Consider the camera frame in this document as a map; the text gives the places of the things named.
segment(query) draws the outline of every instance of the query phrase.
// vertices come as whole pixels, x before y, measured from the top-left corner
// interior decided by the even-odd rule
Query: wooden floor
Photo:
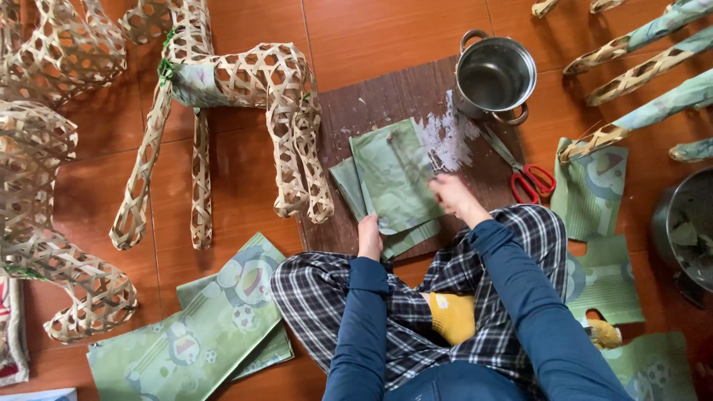
[[[113,19],[131,0],[105,0]],[[294,42],[312,62],[320,91],[328,91],[400,68],[441,59],[458,51],[469,29],[484,29],[520,41],[533,55],[538,82],[528,101],[530,118],[521,127],[525,154],[552,169],[561,136],[576,138],[595,124],[611,122],[686,78],[713,66],[710,54],[696,56],[638,91],[599,108],[586,108],[592,89],[705,27],[698,21],[630,56],[610,62],[574,80],[563,67],[575,57],[626,34],[661,15],[670,0],[629,0],[590,16],[587,0],[563,0],[544,19],[530,15],[533,0],[209,0],[217,54],[245,51],[259,42]],[[301,250],[293,218],[272,211],[277,195],[272,144],[264,113],[238,108],[211,109],[213,246],[191,247],[190,161],[193,113],[174,102],[155,167],[147,213],[148,232],[129,251],[118,251],[108,231],[141,142],[145,117],[157,81],[161,41],[131,46],[129,69],[109,88],[73,103],[65,113],[79,126],[78,160],[61,168],[56,184],[55,226],[85,251],[128,273],[138,289],[140,308],[110,337],[154,323],[179,310],[177,285],[209,275],[256,231],[262,231],[285,255]],[[673,290],[670,274],[651,253],[649,218],[659,192],[706,165],[680,164],[668,158],[676,143],[713,136],[705,112],[681,113],[623,141],[629,163],[618,233],[627,236],[637,289],[647,322],[655,333],[682,330],[689,355],[713,334],[713,317],[688,306]],[[571,247],[583,254],[584,245]],[[396,269],[415,285],[428,260]],[[97,400],[86,359],[86,344],[62,346],[49,340],[42,324],[70,305],[63,291],[48,283],[26,283],[26,327],[31,357],[28,383],[3,387],[13,392],[78,387],[82,401]],[[297,358],[231,386],[214,399],[318,400],[325,375],[294,342]]]

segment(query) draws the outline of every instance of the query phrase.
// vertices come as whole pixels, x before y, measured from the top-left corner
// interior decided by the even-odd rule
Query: person
[[[562,220],[540,205],[488,213],[455,176],[429,186],[468,228],[415,288],[379,262],[375,215],[357,256],[300,253],[272,276],[285,321],[329,372],[322,399],[631,400],[563,303]]]

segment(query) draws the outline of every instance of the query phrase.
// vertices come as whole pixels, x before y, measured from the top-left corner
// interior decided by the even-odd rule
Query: pot handle
[[[466,43],[472,38],[480,38],[480,39],[485,39],[488,37],[488,34],[486,34],[485,31],[482,31],[480,29],[474,29],[472,31],[466,32],[465,35],[463,35],[463,38],[461,39],[461,55],[463,55],[463,52],[466,51]]]
[[[500,118],[500,116],[498,116],[497,113],[494,113],[494,112],[492,112],[492,111],[490,112],[490,114],[491,114],[496,120],[500,121],[500,122],[503,123],[503,124],[507,124],[507,125],[509,125],[509,126],[519,126],[520,124],[524,123],[525,120],[528,119],[528,114],[529,114],[529,112],[528,112],[528,104],[527,104],[527,103],[523,103],[523,104],[522,104],[522,108],[523,108],[523,112],[520,114],[520,116],[517,117],[517,118],[514,118],[514,119],[512,119],[512,120],[503,120],[502,118]]]

